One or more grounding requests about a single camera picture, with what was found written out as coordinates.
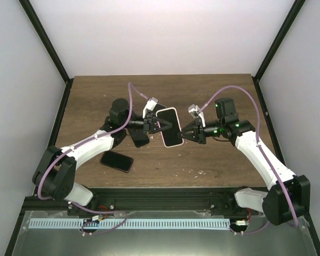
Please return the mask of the cream pink phone case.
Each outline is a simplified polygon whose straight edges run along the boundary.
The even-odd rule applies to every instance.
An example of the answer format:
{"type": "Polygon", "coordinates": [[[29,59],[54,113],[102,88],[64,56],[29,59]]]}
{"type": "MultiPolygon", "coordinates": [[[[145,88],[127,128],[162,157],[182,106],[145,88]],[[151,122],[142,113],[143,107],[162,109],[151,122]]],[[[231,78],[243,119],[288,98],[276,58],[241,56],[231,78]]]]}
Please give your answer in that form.
{"type": "Polygon", "coordinates": [[[162,129],[161,136],[166,148],[172,148],[183,144],[181,126],[177,110],[174,107],[160,109],[156,112],[159,119],[158,125],[162,129]]]}

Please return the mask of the phone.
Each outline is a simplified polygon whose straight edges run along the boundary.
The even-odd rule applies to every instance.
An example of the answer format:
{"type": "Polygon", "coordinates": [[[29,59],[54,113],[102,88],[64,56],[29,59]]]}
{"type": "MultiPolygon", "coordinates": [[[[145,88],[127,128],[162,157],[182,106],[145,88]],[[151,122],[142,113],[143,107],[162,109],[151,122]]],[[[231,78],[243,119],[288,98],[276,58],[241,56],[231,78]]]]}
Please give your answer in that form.
{"type": "Polygon", "coordinates": [[[129,135],[137,148],[143,147],[149,144],[148,136],[142,131],[138,129],[128,129],[129,135]]]}
{"type": "Polygon", "coordinates": [[[166,107],[162,104],[157,103],[155,107],[151,110],[152,113],[156,114],[157,111],[165,109],[166,107]]]}
{"type": "Polygon", "coordinates": [[[128,173],[133,165],[134,159],[123,154],[106,151],[103,153],[100,163],[104,166],[128,173]]]}

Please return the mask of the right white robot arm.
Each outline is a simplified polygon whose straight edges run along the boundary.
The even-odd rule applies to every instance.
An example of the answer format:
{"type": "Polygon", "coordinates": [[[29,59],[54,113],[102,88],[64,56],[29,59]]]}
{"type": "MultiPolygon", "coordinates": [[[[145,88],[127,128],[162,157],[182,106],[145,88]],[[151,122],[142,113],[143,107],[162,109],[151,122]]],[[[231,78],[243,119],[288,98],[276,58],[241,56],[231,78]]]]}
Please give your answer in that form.
{"type": "Polygon", "coordinates": [[[202,109],[191,105],[188,112],[194,120],[178,136],[198,144],[205,144],[208,137],[225,138],[250,161],[267,186],[267,191],[239,189],[226,201],[228,212],[238,215],[248,208],[263,213],[273,225],[289,221],[297,225],[298,217],[309,211],[307,177],[286,167],[260,139],[259,130],[248,120],[239,119],[233,99],[218,99],[214,106],[217,119],[207,122],[202,109]]]}

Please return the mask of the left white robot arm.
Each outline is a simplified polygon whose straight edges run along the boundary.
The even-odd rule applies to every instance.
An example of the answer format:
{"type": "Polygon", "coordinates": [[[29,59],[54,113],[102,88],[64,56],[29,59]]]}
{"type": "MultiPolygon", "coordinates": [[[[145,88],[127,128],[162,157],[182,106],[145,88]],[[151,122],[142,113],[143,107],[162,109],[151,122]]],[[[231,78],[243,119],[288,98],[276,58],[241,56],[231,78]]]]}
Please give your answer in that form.
{"type": "Polygon", "coordinates": [[[96,155],[118,146],[125,138],[127,130],[154,134],[170,129],[171,123],[156,116],[162,109],[165,109],[165,106],[151,98],[147,100],[142,114],[137,115],[132,110],[131,103],[119,98],[112,103],[103,126],[93,135],[70,146],[49,146],[33,175],[38,198],[74,202],[84,214],[95,214],[98,201],[93,198],[93,192],[75,182],[77,169],[96,155]]]}

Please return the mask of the phone in black case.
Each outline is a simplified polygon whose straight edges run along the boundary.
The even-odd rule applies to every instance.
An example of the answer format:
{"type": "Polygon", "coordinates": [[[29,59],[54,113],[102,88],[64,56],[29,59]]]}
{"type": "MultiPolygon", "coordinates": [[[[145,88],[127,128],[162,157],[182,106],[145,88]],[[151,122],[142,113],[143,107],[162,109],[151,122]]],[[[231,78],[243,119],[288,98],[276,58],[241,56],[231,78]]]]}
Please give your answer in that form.
{"type": "Polygon", "coordinates": [[[148,136],[142,131],[138,129],[128,129],[129,135],[137,148],[143,147],[149,144],[148,136]]]}

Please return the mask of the phone in maroon case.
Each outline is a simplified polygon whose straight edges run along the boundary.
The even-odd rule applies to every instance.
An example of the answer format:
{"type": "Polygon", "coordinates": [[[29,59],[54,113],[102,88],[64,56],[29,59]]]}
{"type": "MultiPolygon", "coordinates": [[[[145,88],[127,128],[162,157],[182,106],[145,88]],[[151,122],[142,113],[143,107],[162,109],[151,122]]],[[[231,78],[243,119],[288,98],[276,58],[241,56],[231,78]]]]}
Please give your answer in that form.
{"type": "Polygon", "coordinates": [[[134,159],[123,154],[106,151],[103,153],[100,163],[104,166],[128,173],[133,165],[134,159]]]}

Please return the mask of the metal front plate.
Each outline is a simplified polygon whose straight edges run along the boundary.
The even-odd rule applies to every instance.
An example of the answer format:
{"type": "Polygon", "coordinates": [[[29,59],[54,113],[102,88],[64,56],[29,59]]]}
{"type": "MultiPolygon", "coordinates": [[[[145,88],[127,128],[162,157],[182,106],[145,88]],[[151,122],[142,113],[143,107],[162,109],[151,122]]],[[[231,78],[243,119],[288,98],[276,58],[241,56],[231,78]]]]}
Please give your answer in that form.
{"type": "MultiPolygon", "coordinates": [[[[30,229],[32,218],[84,219],[66,212],[25,214],[12,255],[316,255],[308,230],[252,217],[244,233],[207,229],[30,229]]],[[[128,219],[224,219],[198,212],[133,212],[128,219]]]]}

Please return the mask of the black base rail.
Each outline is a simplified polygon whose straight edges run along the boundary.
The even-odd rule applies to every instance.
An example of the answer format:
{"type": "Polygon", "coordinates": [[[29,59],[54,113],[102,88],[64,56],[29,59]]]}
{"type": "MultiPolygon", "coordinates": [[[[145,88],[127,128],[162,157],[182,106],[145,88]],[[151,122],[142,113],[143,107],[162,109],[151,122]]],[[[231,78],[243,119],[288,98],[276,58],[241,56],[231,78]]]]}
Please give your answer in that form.
{"type": "Polygon", "coordinates": [[[239,187],[216,188],[92,188],[86,208],[115,211],[203,211],[224,217],[249,213],[236,204],[239,187]]]}

